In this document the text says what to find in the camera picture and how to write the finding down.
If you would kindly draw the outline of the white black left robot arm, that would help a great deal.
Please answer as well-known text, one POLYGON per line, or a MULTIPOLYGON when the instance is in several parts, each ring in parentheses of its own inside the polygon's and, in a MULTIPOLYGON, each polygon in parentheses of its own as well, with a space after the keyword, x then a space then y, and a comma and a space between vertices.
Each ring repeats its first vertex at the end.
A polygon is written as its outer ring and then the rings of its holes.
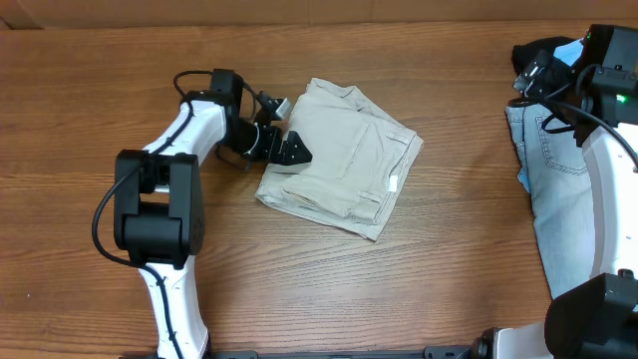
POLYGON ((179 112, 141 150, 116 158, 114 239, 149 291, 159 334, 157 358, 210 358, 210 334, 198 304, 195 257, 205 232, 200 167, 227 148, 249 163, 306 165, 312 154, 296 132, 277 122, 292 111, 285 98, 255 92, 232 70, 207 72, 199 91, 180 90, 179 112))

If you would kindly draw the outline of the beige khaki shorts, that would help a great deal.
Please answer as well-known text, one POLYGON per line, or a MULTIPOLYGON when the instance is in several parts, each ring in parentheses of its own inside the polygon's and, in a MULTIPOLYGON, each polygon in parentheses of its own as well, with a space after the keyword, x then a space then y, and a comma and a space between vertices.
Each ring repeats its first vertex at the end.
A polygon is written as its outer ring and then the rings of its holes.
POLYGON ((376 241, 423 146, 355 86, 312 79, 290 115, 312 155, 308 164, 266 167, 256 192, 264 204, 376 241))

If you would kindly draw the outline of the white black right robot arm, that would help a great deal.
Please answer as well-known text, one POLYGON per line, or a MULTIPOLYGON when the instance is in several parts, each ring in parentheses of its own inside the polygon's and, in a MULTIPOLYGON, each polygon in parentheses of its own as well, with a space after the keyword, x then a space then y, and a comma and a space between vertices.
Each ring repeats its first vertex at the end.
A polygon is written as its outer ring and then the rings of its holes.
POLYGON ((486 330, 469 358, 637 354, 637 32, 512 49, 505 113, 532 200, 551 302, 540 322, 486 330))

